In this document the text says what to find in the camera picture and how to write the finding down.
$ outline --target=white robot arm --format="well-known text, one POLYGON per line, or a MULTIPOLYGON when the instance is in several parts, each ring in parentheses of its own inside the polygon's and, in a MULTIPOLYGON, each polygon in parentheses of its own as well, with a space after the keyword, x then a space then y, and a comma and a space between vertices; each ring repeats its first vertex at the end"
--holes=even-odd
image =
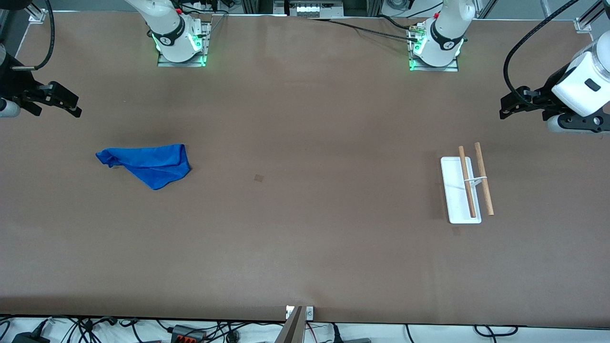
POLYGON ((448 65, 459 54, 475 13, 473 0, 444 0, 440 13, 423 23, 425 39, 413 53, 428 65, 448 65))
POLYGON ((157 49, 170 62, 185 62, 203 49, 201 20, 178 14, 170 0, 125 0, 150 27, 157 49))
POLYGON ((610 134, 610 31, 576 53, 537 90, 521 86, 501 99, 500 119, 518 112, 542 109, 552 132, 610 134))

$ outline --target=blue towel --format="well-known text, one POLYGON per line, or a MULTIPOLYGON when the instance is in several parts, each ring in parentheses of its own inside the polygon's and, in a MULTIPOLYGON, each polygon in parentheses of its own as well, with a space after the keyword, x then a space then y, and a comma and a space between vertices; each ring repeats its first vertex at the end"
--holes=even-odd
POLYGON ((190 171, 184 144, 156 148, 108 148, 95 156, 110 168, 124 165, 135 177, 154 190, 180 180, 190 171))

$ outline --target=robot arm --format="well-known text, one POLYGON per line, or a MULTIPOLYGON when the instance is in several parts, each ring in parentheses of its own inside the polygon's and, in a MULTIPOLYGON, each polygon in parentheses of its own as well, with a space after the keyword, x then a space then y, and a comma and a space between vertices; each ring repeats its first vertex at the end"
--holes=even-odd
POLYGON ((125 0, 144 17, 157 49, 170 62, 185 62, 203 49, 201 20, 178 14, 170 0, 125 0))
MULTIPOLYGON (((0 0, 0 9, 22 10, 30 6, 32 0, 0 0)), ((49 17, 53 23, 52 12, 49 17)), ((66 110, 74 117, 81 116, 77 106, 78 96, 58 82, 44 85, 34 79, 32 70, 41 68, 51 56, 54 44, 54 26, 51 24, 51 43, 45 61, 36 67, 25 67, 11 56, 0 44, 0 117, 16 117, 21 109, 39 116, 42 108, 36 103, 55 106, 66 110)))
POLYGON ((459 54, 475 13, 472 0, 444 0, 440 13, 423 23, 425 39, 413 53, 428 65, 448 65, 459 54))
POLYGON ((501 99, 500 119, 518 112, 543 109, 542 119, 553 132, 610 133, 610 31, 576 53, 537 90, 516 89, 501 99))

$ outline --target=metal bracket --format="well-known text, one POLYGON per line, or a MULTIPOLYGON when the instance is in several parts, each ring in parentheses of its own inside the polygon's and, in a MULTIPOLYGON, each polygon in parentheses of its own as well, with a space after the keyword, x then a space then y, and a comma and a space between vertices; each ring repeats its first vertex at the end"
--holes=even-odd
POLYGON ((46 9, 40 9, 34 4, 29 4, 25 9, 30 14, 30 23, 42 24, 45 22, 46 12, 48 12, 46 9))
POLYGON ((205 67, 207 63, 207 50, 210 46, 210 33, 212 30, 212 25, 210 22, 201 22, 200 19, 196 19, 201 23, 201 25, 195 26, 195 36, 202 35, 202 38, 193 38, 193 44, 196 46, 201 45, 202 49, 196 53, 193 57, 185 62, 170 62, 167 60, 161 53, 159 52, 159 57, 157 58, 157 66, 158 67, 205 67))
POLYGON ((489 15, 489 13, 492 11, 492 9, 495 7, 496 3, 498 2, 498 0, 490 0, 485 7, 483 7, 481 10, 477 11, 477 18, 479 19, 485 19, 487 18, 487 16, 489 15))
MULTIPOLYGON (((292 311, 294 311, 295 307, 294 306, 286 306, 286 319, 288 319, 290 317, 290 315, 292 314, 292 311)), ((305 319, 308 322, 311 322, 314 320, 314 307, 313 306, 307 306, 305 308, 305 319)))
POLYGON ((574 27, 579 34, 589 33, 591 31, 591 23, 606 12, 606 5, 602 0, 597 0, 583 15, 576 18, 574 27))
POLYGON ((421 23, 417 24, 413 30, 409 29, 406 31, 407 37, 416 38, 417 42, 408 41, 407 50, 409 51, 409 70, 421 70, 421 71, 458 71, 458 59, 454 58, 451 63, 444 67, 433 67, 426 62, 422 61, 419 56, 413 53, 413 50, 420 49, 422 44, 426 40, 425 28, 421 26, 421 23))
POLYGON ((284 327, 282 327, 282 331, 279 332, 275 343, 303 343, 305 323, 307 322, 309 313, 311 313, 311 317, 313 318, 314 308, 312 306, 286 306, 286 314, 289 315, 289 317, 288 320, 286 320, 284 327))

